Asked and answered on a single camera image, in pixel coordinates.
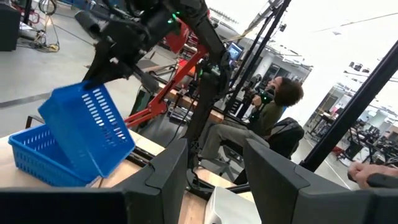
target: black metal pole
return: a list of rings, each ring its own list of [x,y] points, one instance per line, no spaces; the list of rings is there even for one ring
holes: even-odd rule
[[[269,21],[271,20],[272,16],[274,15],[274,13],[272,13],[269,17],[267,17],[264,21],[264,24],[262,25],[259,33],[257,34],[256,38],[253,41],[253,44],[250,46],[250,49],[248,50],[248,52],[246,53],[246,55],[243,58],[242,64],[239,66],[238,71],[236,71],[236,73],[234,74],[234,77],[232,78],[231,83],[229,84],[229,87],[232,88],[232,86],[234,86],[236,80],[238,79],[239,75],[241,74],[244,65],[246,64],[246,62],[249,60],[249,57],[251,55],[251,53],[253,52],[254,48],[256,47],[257,42],[260,39],[260,36],[262,35],[262,33],[264,32],[264,30],[266,29]]]
[[[398,41],[392,46],[387,55],[381,60],[368,79],[362,84],[354,97],[349,101],[342,114],[331,125],[310,154],[300,165],[315,172],[333,147],[354,124],[361,113],[372,102],[384,85],[398,70]]]
[[[28,25],[29,22],[30,10],[32,10],[32,0],[26,0],[24,19],[22,20],[22,22],[26,25]]]
[[[261,41],[261,44],[260,44],[256,54],[253,56],[253,59],[250,61],[250,64],[248,65],[247,69],[244,71],[241,81],[236,85],[235,92],[232,95],[231,99],[229,99],[228,104],[226,105],[226,107],[224,109],[224,113],[228,113],[228,111],[232,108],[233,103],[236,99],[236,96],[238,95],[240,89],[242,88],[244,81],[247,79],[251,70],[254,68],[254,65],[256,64],[257,59],[260,57],[262,50],[264,50],[264,48],[266,47],[268,40],[270,39],[272,33],[274,32],[275,28],[277,27],[277,25],[280,21],[280,18],[282,17],[283,13],[286,11],[290,2],[291,2],[291,0],[285,0],[284,3],[281,6],[279,6],[279,8],[277,9],[277,14],[275,16],[273,23],[271,24],[271,27],[269,28],[264,39]]]

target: concrete floor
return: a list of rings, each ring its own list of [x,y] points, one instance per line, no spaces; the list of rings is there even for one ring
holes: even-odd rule
[[[73,16],[76,11],[60,7],[57,13]],[[89,44],[94,40],[74,19],[65,16],[53,15],[53,23],[58,26],[56,29],[60,42],[59,52],[45,54],[22,47],[13,52],[0,52],[0,105],[3,102],[51,92],[54,88],[79,82],[84,77],[87,71],[84,65],[89,65],[94,56],[94,48]],[[51,27],[48,31],[47,42],[55,42],[55,34]],[[170,57],[166,50],[161,48],[154,50],[156,51],[152,59],[154,63],[159,65],[173,63],[172,56]],[[106,84],[123,117],[130,113],[140,85],[134,77]],[[38,114],[37,108],[43,101],[41,99],[20,105],[0,107],[2,118],[0,136],[7,136],[23,129],[26,117],[29,114]],[[169,133],[174,133],[174,129],[169,130]],[[304,159],[313,145],[313,142],[302,139],[300,147],[293,155],[293,161],[300,162]],[[346,171],[347,168],[330,155],[316,173],[344,187],[355,189],[357,186],[346,178]]]

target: person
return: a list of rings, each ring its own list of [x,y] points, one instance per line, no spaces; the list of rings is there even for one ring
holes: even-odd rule
[[[257,139],[254,134],[266,139],[279,118],[282,116],[284,106],[293,106],[303,98],[303,89],[298,82],[284,77],[277,77],[268,82],[266,88],[274,88],[274,100],[261,111],[260,118],[243,126],[230,119],[224,119],[221,124],[212,126],[208,132],[207,140],[199,155],[202,159],[217,159],[220,157],[218,149],[224,140],[230,140],[240,146],[244,145],[247,138]],[[256,95],[252,104],[261,105],[261,97]]]
[[[384,174],[398,177],[398,169],[383,165],[362,164],[360,162],[352,163],[348,169],[348,173],[352,176],[361,189],[370,188],[367,180],[372,174]]]

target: blue plastic basket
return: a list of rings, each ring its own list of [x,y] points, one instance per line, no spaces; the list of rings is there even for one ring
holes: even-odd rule
[[[15,164],[21,170],[57,187],[84,187],[95,177],[78,175],[46,125],[10,136]]]
[[[79,174],[108,177],[135,144],[105,86],[84,84],[55,89],[39,113]]]

